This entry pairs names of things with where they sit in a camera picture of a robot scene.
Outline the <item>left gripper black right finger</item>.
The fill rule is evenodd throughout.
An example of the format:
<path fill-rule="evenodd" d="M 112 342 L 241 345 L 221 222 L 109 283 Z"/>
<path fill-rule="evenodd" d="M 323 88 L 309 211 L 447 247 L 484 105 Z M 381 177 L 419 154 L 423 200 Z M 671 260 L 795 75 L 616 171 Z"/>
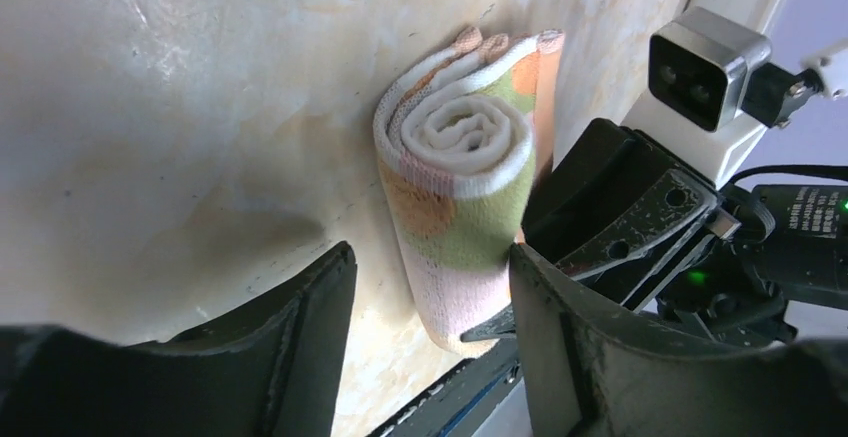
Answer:
<path fill-rule="evenodd" d="M 632 313 L 513 245 L 510 283 L 537 436 L 843 436 L 847 344 L 745 350 Z"/>

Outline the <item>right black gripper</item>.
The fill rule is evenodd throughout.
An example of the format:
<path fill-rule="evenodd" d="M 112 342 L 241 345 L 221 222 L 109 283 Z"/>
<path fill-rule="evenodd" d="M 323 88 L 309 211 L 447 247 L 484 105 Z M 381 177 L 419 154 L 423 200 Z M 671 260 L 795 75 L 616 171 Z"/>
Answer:
<path fill-rule="evenodd" d="M 793 341 L 791 303 L 847 306 L 847 170 L 769 172 L 822 184 L 717 187 L 645 133 L 594 120 L 526 211 L 512 306 L 462 340 Z M 650 303 L 677 328 L 643 316 Z"/>

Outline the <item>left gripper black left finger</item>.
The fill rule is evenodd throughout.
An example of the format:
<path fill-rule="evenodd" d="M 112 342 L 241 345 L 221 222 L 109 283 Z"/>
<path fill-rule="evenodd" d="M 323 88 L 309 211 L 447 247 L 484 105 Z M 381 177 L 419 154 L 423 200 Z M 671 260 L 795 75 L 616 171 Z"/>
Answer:
<path fill-rule="evenodd" d="M 357 276 L 340 242 L 302 272 L 165 343 L 1 329 L 5 436 L 327 436 Z"/>

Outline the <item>orange polka dot towel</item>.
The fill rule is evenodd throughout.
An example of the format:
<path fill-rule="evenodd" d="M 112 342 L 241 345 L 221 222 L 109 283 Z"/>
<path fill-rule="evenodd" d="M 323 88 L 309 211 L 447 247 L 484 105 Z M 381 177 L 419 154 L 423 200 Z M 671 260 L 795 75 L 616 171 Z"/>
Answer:
<path fill-rule="evenodd" d="M 464 358 L 494 339 L 463 335 L 511 302 L 508 251 L 552 167 L 564 43 L 559 29 L 487 37 L 469 27 L 401 75 L 374 113 L 416 311 L 433 343 Z"/>

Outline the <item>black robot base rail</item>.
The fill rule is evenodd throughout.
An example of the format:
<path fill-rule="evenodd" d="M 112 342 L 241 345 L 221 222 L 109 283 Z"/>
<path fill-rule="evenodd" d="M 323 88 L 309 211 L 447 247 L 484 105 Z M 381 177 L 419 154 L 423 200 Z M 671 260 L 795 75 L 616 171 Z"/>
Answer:
<path fill-rule="evenodd" d="M 461 361 L 371 435 L 472 436 L 522 377 L 516 342 L 502 340 L 482 357 Z"/>

